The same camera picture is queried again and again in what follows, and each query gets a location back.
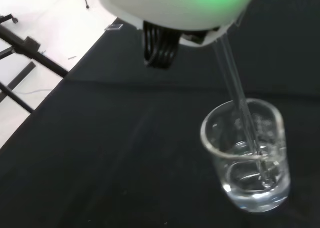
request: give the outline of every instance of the water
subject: water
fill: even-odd
[[[261,146],[261,152],[268,144]],[[236,150],[248,150],[245,142],[237,144]],[[222,187],[232,202],[240,209],[252,213],[270,211],[283,203],[289,194],[290,176],[286,160],[266,161],[265,168],[272,178],[272,185],[266,186],[255,161],[234,161],[221,159],[216,164]]]

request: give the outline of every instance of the glass rim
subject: glass rim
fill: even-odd
[[[248,98],[246,99],[247,103],[258,103],[260,105],[263,105],[265,107],[267,107],[268,109],[271,110],[271,112],[274,115],[275,118],[275,122],[276,125],[278,127],[277,129],[277,136],[276,139],[286,139],[285,136],[285,126],[284,126],[284,120],[283,117],[280,113],[280,111],[272,104],[270,104],[269,102],[266,102],[264,100],[261,99],[253,99],[253,98]],[[230,103],[233,103],[233,101],[228,101],[224,104],[219,105],[218,107],[216,107],[213,111],[211,111],[206,118],[204,119],[204,121],[202,122],[202,126],[200,129],[200,137],[201,137],[201,142],[203,144],[203,146],[213,155],[219,157],[219,158],[223,158],[223,159],[230,159],[230,160],[240,160],[240,161],[264,161],[264,160],[269,160],[270,157],[269,156],[263,156],[263,155],[235,155],[235,154],[227,154],[224,153],[222,151],[220,151],[219,149],[217,149],[216,147],[214,147],[211,142],[208,140],[207,134],[206,134],[206,128],[207,128],[207,124],[209,121],[209,118],[212,116],[212,114],[214,112],[216,112],[217,110],[219,110],[221,107],[228,105]]]

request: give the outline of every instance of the white robot body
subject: white robot body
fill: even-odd
[[[181,39],[187,46],[202,47],[214,42],[246,9],[251,0],[100,0],[112,14],[138,29],[144,21],[164,28],[208,31],[202,44]]]

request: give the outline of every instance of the black table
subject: black table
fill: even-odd
[[[248,96],[284,117],[292,183],[280,208],[238,210],[200,142],[203,119],[229,100],[212,47],[148,69],[141,32],[125,24],[0,150],[0,227],[319,227],[319,15],[319,0],[255,0],[230,32]]]

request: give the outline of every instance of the cable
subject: cable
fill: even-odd
[[[148,22],[143,24],[144,63],[147,67],[168,69],[174,61],[182,33]]]
[[[52,91],[53,91],[53,89],[38,89],[38,90],[28,92],[28,93],[15,92],[15,91],[13,93],[18,94],[18,95],[31,95],[31,94],[38,93],[38,92],[52,92]]]

